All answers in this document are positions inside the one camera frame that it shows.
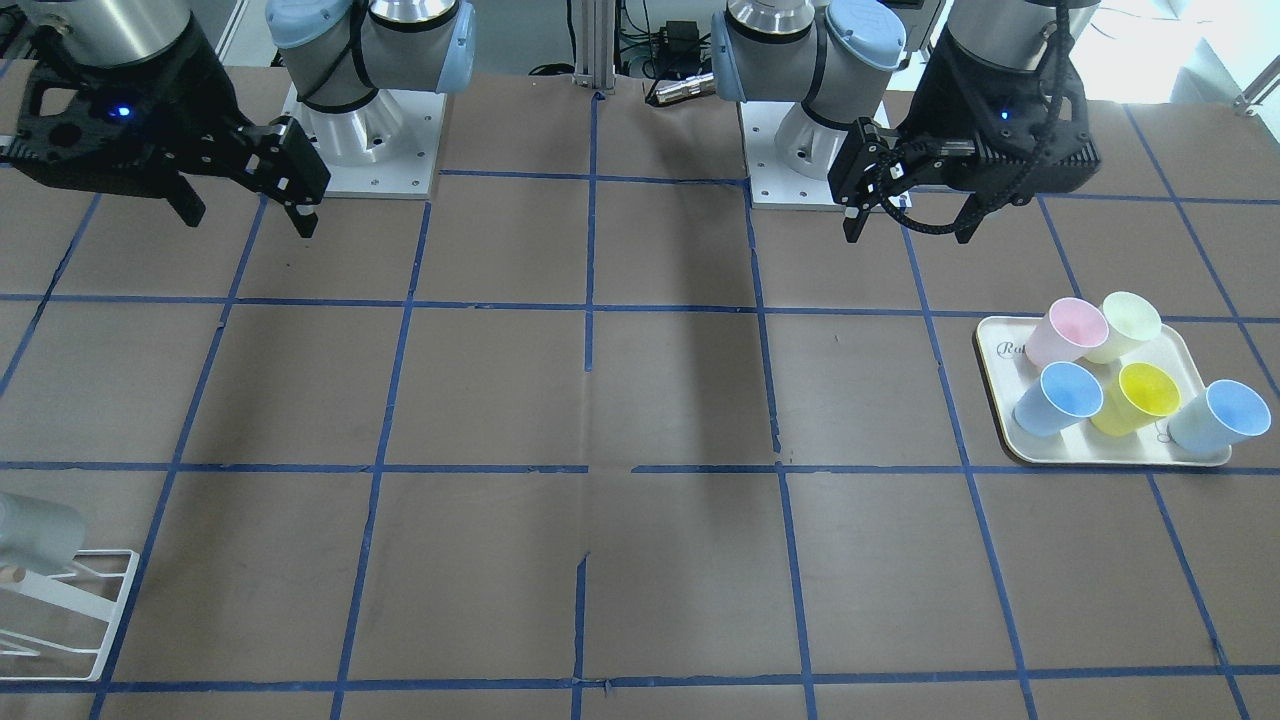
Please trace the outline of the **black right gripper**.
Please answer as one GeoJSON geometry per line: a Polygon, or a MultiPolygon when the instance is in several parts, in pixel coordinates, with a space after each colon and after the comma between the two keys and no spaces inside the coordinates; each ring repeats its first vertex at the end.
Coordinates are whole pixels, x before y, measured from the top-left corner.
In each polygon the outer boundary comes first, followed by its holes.
{"type": "Polygon", "coordinates": [[[970,191],[954,220],[956,238],[972,238],[991,214],[991,196],[1005,190],[1029,163],[1042,160],[1018,196],[1079,190],[1101,168],[1088,123],[1080,76],[1066,65],[1060,118],[1044,149],[1036,145],[1059,87],[1059,54],[1032,70],[1012,70],[979,59],[948,31],[941,35],[897,132],[870,118],[850,124],[828,170],[832,199],[845,208],[844,234],[856,243],[873,208],[901,225],[905,211],[893,199],[906,181],[970,191]]]}

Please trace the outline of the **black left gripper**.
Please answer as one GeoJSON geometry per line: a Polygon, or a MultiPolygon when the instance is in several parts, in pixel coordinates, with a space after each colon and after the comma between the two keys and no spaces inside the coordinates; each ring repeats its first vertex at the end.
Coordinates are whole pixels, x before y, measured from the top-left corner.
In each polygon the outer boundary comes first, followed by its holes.
{"type": "Polygon", "coordinates": [[[32,15],[36,64],[3,160],[41,184],[165,200],[187,227],[193,176],[280,204],[311,238],[332,173],[294,117],[256,126],[195,15],[32,15]]]}

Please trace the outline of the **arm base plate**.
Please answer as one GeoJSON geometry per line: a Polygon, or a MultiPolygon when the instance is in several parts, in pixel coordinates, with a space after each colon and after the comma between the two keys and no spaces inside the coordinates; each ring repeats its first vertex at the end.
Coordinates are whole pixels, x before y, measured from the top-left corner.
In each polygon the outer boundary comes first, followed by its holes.
{"type": "Polygon", "coordinates": [[[321,113],[289,87],[282,110],[298,120],[330,172],[328,199],[429,199],[448,94],[380,90],[353,111],[321,113]]]}
{"type": "Polygon", "coordinates": [[[845,210],[828,182],[845,131],[815,123],[799,102],[741,102],[739,115],[755,208],[845,210]]]}

